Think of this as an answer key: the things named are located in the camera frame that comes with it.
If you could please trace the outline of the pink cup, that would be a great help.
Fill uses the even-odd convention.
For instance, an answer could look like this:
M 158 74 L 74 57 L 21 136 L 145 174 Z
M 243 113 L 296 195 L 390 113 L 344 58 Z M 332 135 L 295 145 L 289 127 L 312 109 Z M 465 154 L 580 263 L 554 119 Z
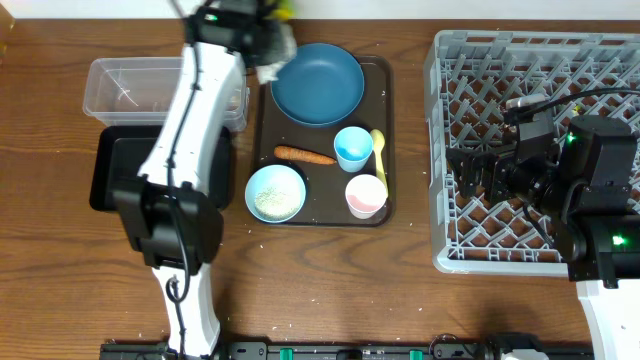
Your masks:
M 348 208 L 358 219 L 368 219 L 375 215 L 385 205 L 387 196 L 383 182 L 369 174 L 355 176 L 345 188 Z

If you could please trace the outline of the clear plastic bin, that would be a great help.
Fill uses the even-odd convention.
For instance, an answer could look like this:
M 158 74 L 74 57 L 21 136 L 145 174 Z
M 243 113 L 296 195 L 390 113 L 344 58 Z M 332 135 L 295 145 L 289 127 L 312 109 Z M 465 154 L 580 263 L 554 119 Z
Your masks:
M 199 59 L 198 85 L 204 90 L 207 72 L 218 70 L 215 60 Z M 227 82 L 227 103 L 222 126 L 240 132 L 247 125 L 249 89 L 242 69 L 236 65 Z M 83 110 L 87 116 L 105 126 L 162 126 L 179 90 L 183 75 L 182 57 L 100 58 L 90 67 L 84 94 Z M 209 120 L 210 108 L 202 94 L 193 100 L 189 116 L 204 115 Z

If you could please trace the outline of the white napkin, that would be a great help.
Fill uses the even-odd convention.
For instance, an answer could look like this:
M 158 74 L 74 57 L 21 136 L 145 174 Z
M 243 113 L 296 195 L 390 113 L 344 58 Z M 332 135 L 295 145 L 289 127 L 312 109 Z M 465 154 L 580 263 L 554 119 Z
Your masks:
M 257 38 L 257 49 L 253 57 L 253 67 L 261 85 L 278 80 L 278 72 L 297 53 L 297 43 L 293 29 L 285 23 L 272 23 Z

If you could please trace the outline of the black rectangular bin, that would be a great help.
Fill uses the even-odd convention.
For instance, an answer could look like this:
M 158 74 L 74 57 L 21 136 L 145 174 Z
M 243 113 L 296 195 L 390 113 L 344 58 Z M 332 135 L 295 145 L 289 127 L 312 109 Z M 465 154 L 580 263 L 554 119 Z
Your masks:
M 113 186 L 122 179 L 134 178 L 150 154 L 161 126 L 110 126 L 99 138 L 89 204 L 101 212 L 116 210 Z M 209 198 L 224 210 L 232 200 L 232 140 L 223 128 L 212 161 Z

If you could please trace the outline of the yellow plastic spoon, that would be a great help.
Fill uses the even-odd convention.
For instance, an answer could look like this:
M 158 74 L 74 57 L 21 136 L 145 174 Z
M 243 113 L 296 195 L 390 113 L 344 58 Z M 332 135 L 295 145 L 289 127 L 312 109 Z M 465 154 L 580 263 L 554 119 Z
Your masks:
M 386 195 L 389 195 L 389 190 L 388 190 L 388 185 L 386 180 L 386 173 L 384 170 L 384 163 L 382 159 L 382 151 L 384 150 L 384 147 L 385 147 L 385 137 L 384 137 L 384 134 L 378 129 L 373 129 L 370 132 L 370 136 L 372 138 L 373 153 L 375 155 L 376 177 L 384 185 Z

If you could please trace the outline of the dark blue plate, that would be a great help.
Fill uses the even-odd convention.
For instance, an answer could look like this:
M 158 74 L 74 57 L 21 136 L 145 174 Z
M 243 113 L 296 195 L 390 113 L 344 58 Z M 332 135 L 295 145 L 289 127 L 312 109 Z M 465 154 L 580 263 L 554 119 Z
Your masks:
M 327 127 L 345 119 L 365 90 L 364 72 L 356 58 L 327 43 L 300 46 L 277 77 L 271 83 L 275 104 L 291 120 L 308 127 Z

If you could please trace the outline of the white rice pile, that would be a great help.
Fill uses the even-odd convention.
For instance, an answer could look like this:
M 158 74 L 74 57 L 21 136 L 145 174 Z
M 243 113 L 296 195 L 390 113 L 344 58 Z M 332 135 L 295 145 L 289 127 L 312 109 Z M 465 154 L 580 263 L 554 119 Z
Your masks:
M 255 208 L 263 218 L 280 221 L 289 217 L 297 205 L 291 194 L 275 187 L 268 187 L 256 195 Z

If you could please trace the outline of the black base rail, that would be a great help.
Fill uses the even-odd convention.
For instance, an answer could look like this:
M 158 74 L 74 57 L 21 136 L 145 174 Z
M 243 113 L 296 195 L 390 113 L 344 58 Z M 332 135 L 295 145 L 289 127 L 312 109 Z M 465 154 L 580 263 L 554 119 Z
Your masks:
M 213 354 L 194 360 L 474 360 L 498 359 L 508 350 L 523 350 L 548 360 L 594 360 L 592 350 L 581 347 L 544 347 L 533 340 L 516 341 L 495 350 L 486 344 L 436 342 L 417 346 L 267 345 L 234 342 L 216 347 Z

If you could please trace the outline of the light blue bowl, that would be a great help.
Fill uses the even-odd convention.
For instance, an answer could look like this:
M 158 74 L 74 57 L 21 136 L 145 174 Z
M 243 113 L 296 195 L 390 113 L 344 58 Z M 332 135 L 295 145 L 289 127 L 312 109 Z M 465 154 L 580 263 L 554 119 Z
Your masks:
M 269 165 L 248 180 L 245 203 L 258 220 L 284 223 L 302 209 L 306 194 L 306 185 L 298 172 L 284 165 Z

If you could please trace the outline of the dark brown serving tray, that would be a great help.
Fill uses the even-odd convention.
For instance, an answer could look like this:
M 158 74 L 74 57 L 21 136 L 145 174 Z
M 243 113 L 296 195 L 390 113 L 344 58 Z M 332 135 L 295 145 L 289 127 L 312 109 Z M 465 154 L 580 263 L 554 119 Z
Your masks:
M 365 79 L 363 98 L 353 113 L 329 127 L 306 127 L 291 120 L 276 106 L 271 88 L 268 85 L 260 87 L 251 170 L 255 172 L 267 165 L 280 164 L 296 170 L 303 178 L 307 189 L 305 203 L 287 222 L 290 226 L 377 227 L 394 214 L 396 176 L 392 68 L 378 56 L 359 56 L 357 60 Z M 274 156 L 274 148 L 285 145 L 335 157 L 334 138 L 349 126 L 368 131 L 378 129 L 385 137 L 381 158 L 389 196 L 386 204 L 368 219 L 358 219 L 349 211 L 345 189 L 354 177 L 352 173 L 343 171 L 338 165 L 290 162 Z

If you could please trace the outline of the orange carrot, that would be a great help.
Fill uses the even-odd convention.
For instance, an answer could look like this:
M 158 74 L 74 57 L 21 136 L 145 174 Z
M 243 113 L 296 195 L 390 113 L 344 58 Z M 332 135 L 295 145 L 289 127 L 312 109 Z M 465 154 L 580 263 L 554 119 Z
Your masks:
M 290 146 L 276 146 L 274 155 L 282 160 L 301 161 L 318 165 L 333 165 L 337 163 L 335 159 L 329 156 Z

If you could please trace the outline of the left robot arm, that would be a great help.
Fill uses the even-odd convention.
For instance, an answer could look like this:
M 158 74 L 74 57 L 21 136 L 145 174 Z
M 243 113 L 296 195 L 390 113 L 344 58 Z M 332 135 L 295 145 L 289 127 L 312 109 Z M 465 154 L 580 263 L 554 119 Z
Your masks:
M 220 334 L 211 289 L 223 217 L 210 178 L 227 106 L 247 70 L 274 80 L 296 51 L 282 1 L 206 1 L 184 17 L 181 77 L 168 116 L 137 175 L 115 185 L 133 250 L 162 286 L 170 336 L 124 348 L 124 359 L 209 359 Z

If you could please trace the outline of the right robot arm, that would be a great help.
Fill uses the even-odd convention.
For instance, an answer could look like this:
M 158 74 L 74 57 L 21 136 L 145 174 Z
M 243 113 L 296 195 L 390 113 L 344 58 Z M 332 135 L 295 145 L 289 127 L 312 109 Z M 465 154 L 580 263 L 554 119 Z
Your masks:
M 510 109 L 505 121 L 500 147 L 447 150 L 461 195 L 483 187 L 490 203 L 518 198 L 549 217 L 595 358 L 638 358 L 639 215 L 628 203 L 635 134 L 620 119 L 581 115 L 558 143 L 545 107 Z

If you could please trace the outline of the light blue cup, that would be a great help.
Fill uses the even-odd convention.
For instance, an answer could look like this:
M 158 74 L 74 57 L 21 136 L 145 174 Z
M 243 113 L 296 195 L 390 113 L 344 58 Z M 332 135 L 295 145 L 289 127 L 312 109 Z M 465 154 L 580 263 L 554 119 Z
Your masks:
M 334 151 L 342 170 L 355 173 L 364 168 L 373 152 L 373 140 L 367 130 L 350 126 L 340 130 L 334 138 Z

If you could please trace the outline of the grey dishwasher rack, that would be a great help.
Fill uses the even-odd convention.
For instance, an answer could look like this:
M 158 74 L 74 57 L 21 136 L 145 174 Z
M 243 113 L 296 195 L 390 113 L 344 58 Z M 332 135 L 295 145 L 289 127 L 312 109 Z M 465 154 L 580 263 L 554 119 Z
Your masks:
M 566 277 L 513 199 L 460 195 L 445 153 L 501 143 L 507 101 L 639 85 L 636 34 L 443 30 L 424 63 L 432 261 L 443 273 Z

